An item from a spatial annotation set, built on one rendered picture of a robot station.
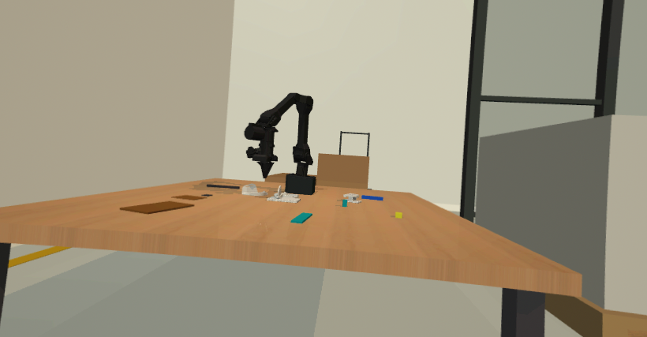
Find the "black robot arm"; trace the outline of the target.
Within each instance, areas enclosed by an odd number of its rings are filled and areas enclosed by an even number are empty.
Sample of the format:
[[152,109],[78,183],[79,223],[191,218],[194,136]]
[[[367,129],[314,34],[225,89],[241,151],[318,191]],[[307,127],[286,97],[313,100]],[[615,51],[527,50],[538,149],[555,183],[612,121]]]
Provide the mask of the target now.
[[[293,146],[294,163],[297,163],[297,171],[294,175],[309,177],[307,175],[308,168],[309,165],[313,164],[308,146],[309,114],[313,107],[313,99],[311,96],[300,95],[298,93],[288,94],[277,106],[263,112],[256,124],[249,123],[249,126],[245,129],[245,138],[248,140],[274,142],[275,133],[278,132],[275,126],[280,122],[282,115],[294,104],[296,104],[299,113],[297,144]],[[249,147],[246,150],[246,154],[250,159],[255,154],[261,154],[261,148]]]

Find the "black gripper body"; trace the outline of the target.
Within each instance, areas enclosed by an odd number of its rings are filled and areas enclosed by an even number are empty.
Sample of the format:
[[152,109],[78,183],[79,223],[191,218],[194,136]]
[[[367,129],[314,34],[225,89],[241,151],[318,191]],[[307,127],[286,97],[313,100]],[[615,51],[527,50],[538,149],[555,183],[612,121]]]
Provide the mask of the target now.
[[261,161],[265,163],[271,163],[271,161],[278,162],[278,157],[273,154],[274,142],[261,141],[259,144],[261,148],[261,154],[255,154],[252,157],[252,161]]

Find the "teal flat plate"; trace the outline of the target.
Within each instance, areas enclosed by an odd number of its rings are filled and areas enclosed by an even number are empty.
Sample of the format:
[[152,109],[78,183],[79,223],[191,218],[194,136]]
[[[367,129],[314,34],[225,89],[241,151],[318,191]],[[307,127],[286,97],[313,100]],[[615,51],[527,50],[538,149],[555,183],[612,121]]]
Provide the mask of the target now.
[[302,212],[300,215],[298,215],[297,217],[292,219],[291,222],[292,223],[303,223],[305,220],[307,220],[311,216],[312,216],[312,213]]

